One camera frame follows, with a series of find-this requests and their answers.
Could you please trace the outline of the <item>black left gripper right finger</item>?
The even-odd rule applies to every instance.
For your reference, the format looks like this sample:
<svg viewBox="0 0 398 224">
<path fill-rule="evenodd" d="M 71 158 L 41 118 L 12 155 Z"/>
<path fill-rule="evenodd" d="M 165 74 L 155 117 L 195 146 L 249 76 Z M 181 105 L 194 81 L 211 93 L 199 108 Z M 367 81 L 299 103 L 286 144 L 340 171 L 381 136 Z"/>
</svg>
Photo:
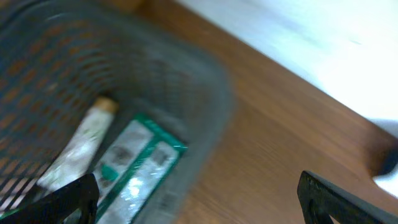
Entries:
<svg viewBox="0 0 398 224">
<path fill-rule="evenodd" d="M 307 170 L 300 175 L 297 195 L 306 224 L 397 224 L 397 216 Z"/>
</svg>

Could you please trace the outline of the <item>white cream tube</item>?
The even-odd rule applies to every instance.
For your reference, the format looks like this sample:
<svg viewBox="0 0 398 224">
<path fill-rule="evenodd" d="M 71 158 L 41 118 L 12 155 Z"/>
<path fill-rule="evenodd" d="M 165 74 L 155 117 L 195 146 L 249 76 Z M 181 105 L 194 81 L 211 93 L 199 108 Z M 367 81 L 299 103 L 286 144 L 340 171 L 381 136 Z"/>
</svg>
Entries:
<svg viewBox="0 0 398 224">
<path fill-rule="evenodd" d="M 49 191 L 56 191 L 83 176 L 118 108 L 118 103 L 109 98 L 97 98 L 69 143 L 37 181 L 37 185 Z"/>
</svg>

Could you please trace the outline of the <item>green wipes packet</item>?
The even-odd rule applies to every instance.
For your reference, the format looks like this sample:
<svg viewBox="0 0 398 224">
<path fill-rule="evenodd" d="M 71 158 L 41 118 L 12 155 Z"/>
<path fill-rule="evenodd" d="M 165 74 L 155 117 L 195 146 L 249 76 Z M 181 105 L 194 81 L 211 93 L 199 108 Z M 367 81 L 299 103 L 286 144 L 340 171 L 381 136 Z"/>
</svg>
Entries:
<svg viewBox="0 0 398 224">
<path fill-rule="evenodd" d="M 96 164 L 96 223 L 132 223 L 187 150 L 149 117 L 139 114 Z"/>
</svg>

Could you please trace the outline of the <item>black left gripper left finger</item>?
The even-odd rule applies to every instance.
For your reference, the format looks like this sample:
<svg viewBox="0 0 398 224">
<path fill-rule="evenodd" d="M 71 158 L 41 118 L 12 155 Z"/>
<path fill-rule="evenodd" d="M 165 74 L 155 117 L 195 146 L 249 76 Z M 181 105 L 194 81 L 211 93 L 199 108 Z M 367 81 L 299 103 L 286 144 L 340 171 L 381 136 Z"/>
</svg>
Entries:
<svg viewBox="0 0 398 224">
<path fill-rule="evenodd" d="M 99 188 L 93 174 L 86 174 L 44 198 L 17 208 L 1 223 L 60 223 L 80 210 L 79 223 L 92 224 L 96 220 Z"/>
</svg>

